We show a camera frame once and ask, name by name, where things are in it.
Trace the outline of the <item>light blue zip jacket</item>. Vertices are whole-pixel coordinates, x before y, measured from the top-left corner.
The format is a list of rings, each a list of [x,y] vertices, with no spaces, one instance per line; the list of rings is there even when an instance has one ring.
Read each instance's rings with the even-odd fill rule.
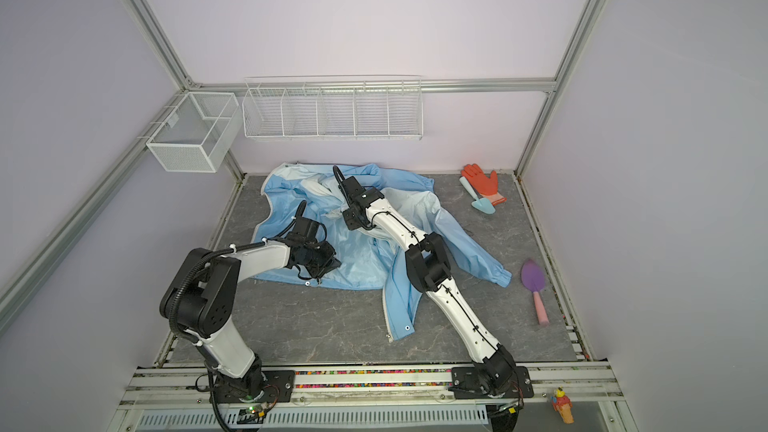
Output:
[[[433,180],[375,164],[344,165],[341,171],[354,176],[365,187],[381,190],[391,205],[420,230],[439,233],[461,270],[501,287],[509,285],[511,273],[442,206],[434,192]],[[346,202],[331,166],[282,164],[267,176],[261,193],[271,211],[256,227],[255,241],[276,236],[289,225],[299,203],[305,201],[306,216],[326,226],[327,239],[341,262],[339,269],[322,279],[322,286],[381,291],[390,338],[400,340],[413,333],[421,294],[407,278],[404,252],[380,230],[347,228],[342,218]]]

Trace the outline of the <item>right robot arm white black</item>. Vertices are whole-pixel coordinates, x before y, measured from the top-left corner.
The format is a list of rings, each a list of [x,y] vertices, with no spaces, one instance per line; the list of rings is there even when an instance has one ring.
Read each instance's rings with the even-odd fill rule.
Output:
[[[500,398],[506,393],[523,395],[517,363],[490,333],[459,291],[453,278],[453,255],[443,237],[426,233],[404,218],[375,187],[365,188],[337,166],[333,175],[347,203],[342,212],[348,229],[378,230],[404,251],[407,278],[431,299],[454,327],[473,363],[476,383],[463,381],[452,389],[476,396]]]

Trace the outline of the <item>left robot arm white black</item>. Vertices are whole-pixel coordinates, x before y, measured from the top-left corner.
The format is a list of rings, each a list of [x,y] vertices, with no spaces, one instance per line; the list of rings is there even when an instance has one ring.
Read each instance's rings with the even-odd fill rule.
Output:
[[[232,319],[239,284],[285,268],[305,271],[310,281],[319,281],[340,266],[334,247],[326,241],[266,239],[218,251],[195,248],[164,293],[159,311],[173,334],[203,357],[216,398],[257,401],[268,379],[261,359]]]

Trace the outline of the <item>teal toy trowel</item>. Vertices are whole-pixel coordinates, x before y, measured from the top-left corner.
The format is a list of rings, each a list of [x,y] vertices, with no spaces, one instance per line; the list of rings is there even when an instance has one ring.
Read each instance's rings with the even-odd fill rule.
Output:
[[[492,215],[495,213],[495,207],[491,203],[491,201],[488,198],[485,198],[479,195],[471,186],[471,184],[469,183],[466,177],[461,176],[459,178],[459,182],[462,185],[462,187],[465,189],[465,191],[472,198],[471,206],[474,209],[486,215]]]

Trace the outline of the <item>white mesh box basket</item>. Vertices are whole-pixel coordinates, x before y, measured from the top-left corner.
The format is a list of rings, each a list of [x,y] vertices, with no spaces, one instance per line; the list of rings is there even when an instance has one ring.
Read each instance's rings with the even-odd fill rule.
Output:
[[[235,94],[186,92],[149,136],[147,146],[167,172],[215,173],[242,122]]]

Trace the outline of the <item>purple pink toy shovel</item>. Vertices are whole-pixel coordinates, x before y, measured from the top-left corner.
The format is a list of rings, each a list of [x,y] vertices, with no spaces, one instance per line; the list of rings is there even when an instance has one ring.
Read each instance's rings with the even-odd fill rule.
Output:
[[[546,286],[544,272],[534,260],[528,259],[521,267],[520,279],[523,286],[532,294],[538,323],[542,326],[548,325],[550,321],[541,297],[541,292]]]

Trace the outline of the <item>white ventilation grille strip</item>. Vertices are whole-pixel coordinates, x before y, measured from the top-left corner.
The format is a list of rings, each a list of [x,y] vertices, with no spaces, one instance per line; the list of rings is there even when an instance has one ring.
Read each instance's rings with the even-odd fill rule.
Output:
[[[248,408],[223,411],[232,430],[404,428],[421,426],[486,426],[490,418],[478,405],[275,408],[260,416]],[[210,410],[147,411],[133,431],[219,431]]]

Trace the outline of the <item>small toy figure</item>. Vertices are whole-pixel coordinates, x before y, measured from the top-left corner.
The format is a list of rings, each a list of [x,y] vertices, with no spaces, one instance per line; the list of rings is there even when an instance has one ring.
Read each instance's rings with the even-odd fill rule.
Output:
[[[559,414],[564,424],[575,422],[572,411],[572,402],[562,388],[557,388],[550,398],[553,409]]]

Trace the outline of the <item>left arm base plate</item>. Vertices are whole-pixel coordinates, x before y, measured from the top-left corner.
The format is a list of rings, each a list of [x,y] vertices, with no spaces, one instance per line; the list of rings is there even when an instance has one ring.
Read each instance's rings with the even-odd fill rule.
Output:
[[[273,404],[291,399],[295,372],[266,370],[249,373],[244,378],[232,378],[215,372],[213,379],[213,395],[218,403]]]

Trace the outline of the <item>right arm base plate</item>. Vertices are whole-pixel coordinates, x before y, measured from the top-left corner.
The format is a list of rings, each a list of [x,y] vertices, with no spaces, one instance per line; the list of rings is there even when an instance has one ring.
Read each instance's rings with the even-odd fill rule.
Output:
[[[454,367],[448,390],[457,399],[530,399],[535,393],[528,369],[517,366],[514,371],[502,372],[498,377],[476,365]]]

